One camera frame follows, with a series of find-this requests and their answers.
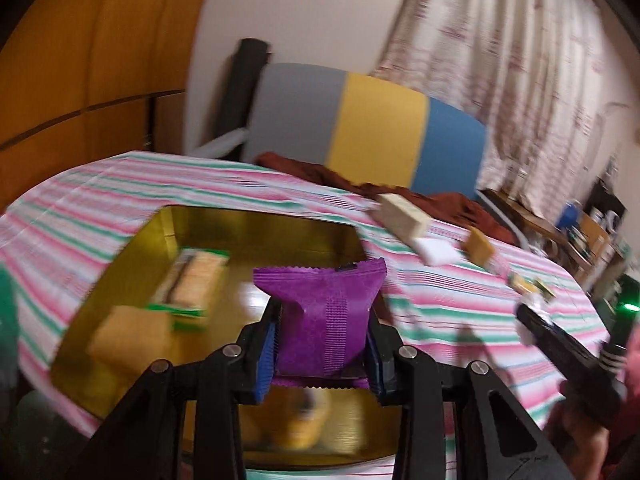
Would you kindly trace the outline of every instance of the purple snack wrapper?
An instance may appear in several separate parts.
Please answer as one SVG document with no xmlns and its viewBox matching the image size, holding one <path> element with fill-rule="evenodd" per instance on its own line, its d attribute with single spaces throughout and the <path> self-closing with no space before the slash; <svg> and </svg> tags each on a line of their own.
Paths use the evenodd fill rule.
<svg viewBox="0 0 640 480">
<path fill-rule="evenodd" d="M 254 284 L 282 301 L 274 382 L 306 385 L 309 378 L 314 385 L 337 380 L 366 387 L 369 310 L 385 276 L 383 258 L 343 269 L 254 269 Z"/>
</svg>

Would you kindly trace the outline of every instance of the orange sponge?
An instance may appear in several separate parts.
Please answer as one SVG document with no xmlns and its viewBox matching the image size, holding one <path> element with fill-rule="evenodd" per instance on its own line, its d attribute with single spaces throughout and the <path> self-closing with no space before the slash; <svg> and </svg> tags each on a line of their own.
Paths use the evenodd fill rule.
<svg viewBox="0 0 640 480">
<path fill-rule="evenodd" d="M 487 264 L 495 254 L 494 246 L 484 236 L 484 233 L 475 227 L 469 228 L 469 238 L 462 245 L 462 249 L 466 251 L 466 257 L 471 263 L 483 269 L 487 267 Z"/>
</svg>

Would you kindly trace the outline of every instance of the yellow block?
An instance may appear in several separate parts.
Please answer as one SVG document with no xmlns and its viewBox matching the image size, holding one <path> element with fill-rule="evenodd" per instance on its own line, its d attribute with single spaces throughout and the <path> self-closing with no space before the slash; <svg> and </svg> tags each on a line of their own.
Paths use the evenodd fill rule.
<svg viewBox="0 0 640 480">
<path fill-rule="evenodd" d="M 350 72 L 326 165 L 356 184 L 409 187 L 428 112 L 424 94 Z"/>
</svg>

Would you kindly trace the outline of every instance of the metal pivot bolt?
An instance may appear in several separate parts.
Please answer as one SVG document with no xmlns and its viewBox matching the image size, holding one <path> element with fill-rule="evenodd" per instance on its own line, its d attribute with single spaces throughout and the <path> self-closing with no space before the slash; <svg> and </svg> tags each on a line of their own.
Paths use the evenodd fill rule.
<svg viewBox="0 0 640 480">
<path fill-rule="evenodd" d="M 169 361 L 166 359 L 156 359 L 151 363 L 151 371 L 155 374 L 161 374 L 169 369 Z"/>
<path fill-rule="evenodd" d="M 487 375 L 489 372 L 489 365 L 484 361 L 473 361 L 471 363 L 471 370 L 478 375 Z"/>
<path fill-rule="evenodd" d="M 398 349 L 398 354 L 400 355 L 400 357 L 404 357 L 406 359 L 413 359 L 418 355 L 418 351 L 412 346 L 404 345 Z"/>
<path fill-rule="evenodd" d="M 222 349 L 222 353 L 227 357 L 238 357 L 242 353 L 240 345 L 231 344 Z"/>
</svg>

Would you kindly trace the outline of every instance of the patterned curtain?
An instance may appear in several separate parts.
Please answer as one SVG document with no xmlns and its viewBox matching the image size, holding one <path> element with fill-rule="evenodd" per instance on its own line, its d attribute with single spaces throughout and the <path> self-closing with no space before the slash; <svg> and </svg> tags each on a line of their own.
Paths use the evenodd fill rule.
<svg viewBox="0 0 640 480">
<path fill-rule="evenodd" d="M 602 35 L 591 0 L 405 0 L 374 75 L 478 118 L 479 189 L 524 167 L 520 201 L 553 221 L 598 113 Z"/>
</svg>

